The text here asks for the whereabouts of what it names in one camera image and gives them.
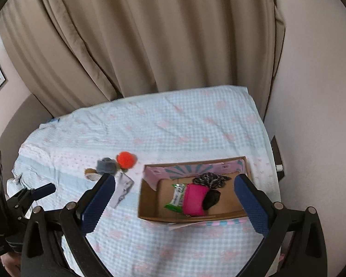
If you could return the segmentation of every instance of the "mattress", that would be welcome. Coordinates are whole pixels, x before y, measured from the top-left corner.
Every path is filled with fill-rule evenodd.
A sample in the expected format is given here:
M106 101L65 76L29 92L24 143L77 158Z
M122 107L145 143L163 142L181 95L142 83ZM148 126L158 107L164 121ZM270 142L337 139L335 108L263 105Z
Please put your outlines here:
M63 208L93 187L84 176L98 159L121 151L137 155L125 199L108 205L91 246L113 276L236 276L262 240L247 218L178 229L137 218L143 167L246 156L254 183L280 201L268 135L244 87L218 86L130 97L82 108L41 125L22 144L9 195L48 182L56 192L35 205ZM82 276L66 241L64 253ZM277 267L275 259L269 274Z

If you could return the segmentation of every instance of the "beige curtain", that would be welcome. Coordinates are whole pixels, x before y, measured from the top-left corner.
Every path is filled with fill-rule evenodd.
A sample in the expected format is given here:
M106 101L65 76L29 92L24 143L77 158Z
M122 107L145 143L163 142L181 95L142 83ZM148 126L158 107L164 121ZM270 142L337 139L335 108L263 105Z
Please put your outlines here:
M9 0L0 33L54 116L221 84L247 86L263 116L279 57L273 0Z

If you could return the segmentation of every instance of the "red fluffy ball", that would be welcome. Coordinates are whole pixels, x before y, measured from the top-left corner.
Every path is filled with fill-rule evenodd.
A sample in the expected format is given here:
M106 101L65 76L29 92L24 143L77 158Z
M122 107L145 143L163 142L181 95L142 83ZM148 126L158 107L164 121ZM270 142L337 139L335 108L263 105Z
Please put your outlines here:
M123 151L117 155L116 160L122 169L130 169L136 163L136 156L127 151Z

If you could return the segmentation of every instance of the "human hand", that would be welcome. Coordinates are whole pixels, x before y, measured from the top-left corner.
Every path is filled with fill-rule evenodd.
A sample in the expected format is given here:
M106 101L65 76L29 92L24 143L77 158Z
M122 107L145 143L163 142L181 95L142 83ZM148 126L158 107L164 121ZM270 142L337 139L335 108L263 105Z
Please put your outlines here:
M21 276L21 256L15 252L8 252L0 256L4 268L12 277Z

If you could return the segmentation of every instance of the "blue and white gingham fabric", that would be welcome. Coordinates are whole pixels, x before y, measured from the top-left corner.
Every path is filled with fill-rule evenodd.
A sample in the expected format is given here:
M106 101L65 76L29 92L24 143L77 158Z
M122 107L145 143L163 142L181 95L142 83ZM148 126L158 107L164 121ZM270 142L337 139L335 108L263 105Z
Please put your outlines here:
M77 201L95 182L84 169L121 151L137 155L128 171L131 192L104 211L87 238L113 276L236 276L262 236L247 219L206 222L175 230L137 218L143 166L246 156L257 188L279 201L270 143L246 88L218 86L130 97L79 109L43 124L22 144L7 184L9 195L19 184L36 188L56 185L37 202L45 210ZM69 248L65 255L81 275ZM274 273L277 262L270 269Z

